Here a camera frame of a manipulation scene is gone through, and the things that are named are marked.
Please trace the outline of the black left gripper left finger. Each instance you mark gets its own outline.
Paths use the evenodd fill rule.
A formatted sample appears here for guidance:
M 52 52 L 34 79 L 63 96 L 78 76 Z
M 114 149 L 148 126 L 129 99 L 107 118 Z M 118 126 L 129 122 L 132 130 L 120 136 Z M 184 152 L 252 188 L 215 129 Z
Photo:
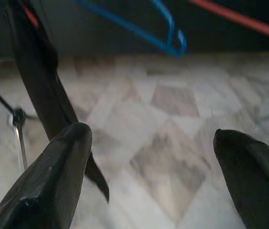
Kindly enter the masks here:
M 0 202 L 0 229 L 68 229 L 92 146 L 84 123 L 64 128 Z

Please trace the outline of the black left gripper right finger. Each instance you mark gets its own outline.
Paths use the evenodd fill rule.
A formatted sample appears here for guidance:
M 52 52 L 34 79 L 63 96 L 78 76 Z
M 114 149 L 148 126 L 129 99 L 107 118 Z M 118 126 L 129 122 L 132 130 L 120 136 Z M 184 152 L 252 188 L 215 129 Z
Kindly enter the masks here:
M 269 146 L 246 133 L 218 129 L 213 149 L 245 227 L 269 229 Z

